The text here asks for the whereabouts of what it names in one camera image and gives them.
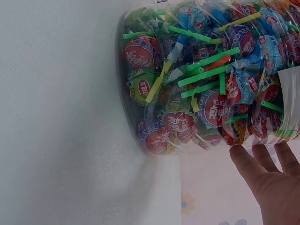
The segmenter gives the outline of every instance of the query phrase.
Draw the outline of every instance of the green lollipop wrapper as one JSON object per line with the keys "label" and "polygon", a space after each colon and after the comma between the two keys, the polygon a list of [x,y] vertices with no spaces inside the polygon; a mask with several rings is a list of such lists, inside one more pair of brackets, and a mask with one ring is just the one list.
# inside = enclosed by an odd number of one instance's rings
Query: green lollipop wrapper
{"label": "green lollipop wrapper", "polygon": [[151,69],[137,69],[129,74],[126,85],[129,87],[131,98],[138,105],[148,104],[145,99],[158,76],[159,73],[155,73]]}

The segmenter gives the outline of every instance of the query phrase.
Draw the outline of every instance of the orange lollipop stick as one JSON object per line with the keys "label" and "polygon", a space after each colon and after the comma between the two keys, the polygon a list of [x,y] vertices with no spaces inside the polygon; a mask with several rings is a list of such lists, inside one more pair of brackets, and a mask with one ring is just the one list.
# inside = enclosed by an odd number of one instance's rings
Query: orange lollipop stick
{"label": "orange lollipop stick", "polygon": [[206,72],[206,71],[210,71],[212,69],[216,69],[216,68],[224,65],[225,63],[229,62],[230,60],[231,60],[230,55],[226,55],[223,58],[221,58],[220,60],[216,61],[215,63],[210,64],[208,67],[205,68],[204,71]]}

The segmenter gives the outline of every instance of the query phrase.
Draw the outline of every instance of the green lollipop stick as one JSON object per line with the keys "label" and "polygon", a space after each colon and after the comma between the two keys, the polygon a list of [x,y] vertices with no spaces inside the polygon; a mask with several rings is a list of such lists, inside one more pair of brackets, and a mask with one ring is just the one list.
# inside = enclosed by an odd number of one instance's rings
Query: green lollipop stick
{"label": "green lollipop stick", "polygon": [[237,120],[247,119],[247,117],[248,117],[247,113],[242,114],[242,115],[233,116],[232,118],[226,120],[225,124],[229,124],[229,123],[235,122]]}
{"label": "green lollipop stick", "polygon": [[190,30],[184,30],[184,29],[174,27],[174,26],[171,26],[171,25],[168,26],[168,30],[173,31],[175,33],[187,35],[189,37],[193,37],[193,38],[195,38],[197,40],[200,40],[200,41],[204,41],[204,42],[208,42],[208,43],[211,42],[210,37],[204,36],[202,34],[193,33]]}
{"label": "green lollipop stick", "polygon": [[197,69],[199,67],[206,66],[208,64],[211,64],[211,63],[214,63],[214,62],[220,60],[224,56],[235,55],[237,53],[240,53],[240,48],[239,47],[235,47],[233,49],[230,49],[230,50],[227,50],[225,52],[219,53],[217,55],[211,56],[211,57],[209,57],[207,59],[200,60],[199,62],[196,62],[194,64],[188,65],[187,66],[187,70],[191,71],[191,70]]}
{"label": "green lollipop stick", "polygon": [[297,33],[300,32],[300,29],[296,25],[291,24],[291,22],[287,22],[286,25],[288,25],[290,28],[294,29]]}
{"label": "green lollipop stick", "polygon": [[262,101],[261,105],[264,106],[264,107],[267,107],[269,109],[275,110],[277,112],[280,112],[280,113],[284,112],[283,108],[278,107],[277,105],[274,105],[274,104],[272,104],[270,102],[267,102],[267,101]]}
{"label": "green lollipop stick", "polygon": [[141,31],[141,32],[135,32],[135,33],[123,34],[123,39],[134,39],[134,38],[137,38],[141,34],[153,36],[154,32],[152,30],[149,30],[148,32]]}
{"label": "green lollipop stick", "polygon": [[[222,53],[223,49],[219,48],[218,53]],[[222,72],[219,75],[219,81],[220,81],[220,95],[226,94],[226,73]]]}
{"label": "green lollipop stick", "polygon": [[193,96],[193,95],[196,94],[196,93],[201,93],[201,92],[204,92],[204,91],[206,91],[206,90],[210,90],[210,89],[212,89],[212,88],[215,88],[215,87],[217,87],[217,86],[219,86],[219,81],[215,81],[215,82],[206,84],[206,85],[204,85],[204,86],[202,86],[202,87],[199,87],[199,86],[198,86],[198,87],[196,87],[194,90],[188,90],[188,91],[186,91],[186,92],[181,93],[181,97],[182,97],[182,98],[191,97],[191,96]]}
{"label": "green lollipop stick", "polygon": [[190,83],[195,83],[199,80],[206,79],[206,78],[211,77],[213,75],[217,75],[217,74],[220,74],[222,72],[226,72],[230,68],[231,68],[231,64],[226,65],[226,66],[222,66],[222,67],[219,67],[219,68],[216,68],[216,69],[212,69],[210,71],[207,71],[207,72],[204,72],[204,73],[186,78],[182,81],[178,81],[178,86],[182,87],[182,86],[188,85]]}

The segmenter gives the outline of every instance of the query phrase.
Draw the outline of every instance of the yellow lollipop stick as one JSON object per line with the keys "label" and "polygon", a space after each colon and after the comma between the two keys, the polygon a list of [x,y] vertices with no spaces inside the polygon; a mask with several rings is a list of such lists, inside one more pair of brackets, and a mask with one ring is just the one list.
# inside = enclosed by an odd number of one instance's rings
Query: yellow lollipop stick
{"label": "yellow lollipop stick", "polygon": [[239,24],[242,24],[242,23],[247,23],[247,22],[249,22],[249,21],[251,21],[251,20],[255,20],[255,19],[260,18],[260,17],[262,17],[262,14],[261,14],[261,13],[254,13],[254,14],[251,14],[251,15],[246,16],[246,17],[244,17],[244,18],[241,18],[241,19],[239,19],[239,20],[230,22],[230,23],[224,25],[223,27],[220,27],[220,28],[219,28],[219,31],[222,31],[222,32],[223,32],[223,31],[225,31],[226,28],[227,28],[228,26],[230,26],[230,25],[239,25]]}
{"label": "yellow lollipop stick", "polygon": [[192,105],[192,108],[193,108],[194,112],[199,111],[198,101],[197,101],[197,98],[194,95],[192,95],[192,104],[191,105]]}
{"label": "yellow lollipop stick", "polygon": [[168,60],[167,62],[164,63],[163,69],[162,69],[159,77],[154,82],[148,96],[145,99],[146,102],[150,103],[153,100],[156,92],[158,91],[158,89],[160,88],[161,83],[163,82],[164,75],[169,71],[172,63],[173,63],[172,60]]}

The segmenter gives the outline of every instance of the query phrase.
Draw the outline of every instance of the flower print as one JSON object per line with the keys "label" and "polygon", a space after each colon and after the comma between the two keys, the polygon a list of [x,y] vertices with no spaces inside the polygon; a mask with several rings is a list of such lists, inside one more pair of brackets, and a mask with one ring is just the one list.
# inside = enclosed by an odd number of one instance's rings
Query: flower print
{"label": "flower print", "polygon": [[[227,221],[224,221],[222,223],[219,223],[219,225],[230,225]],[[234,225],[247,225],[247,221],[245,219],[239,219],[235,222]]]}
{"label": "flower print", "polygon": [[186,195],[181,195],[181,214],[189,215],[193,210],[195,210],[196,200],[191,196],[190,193]]}

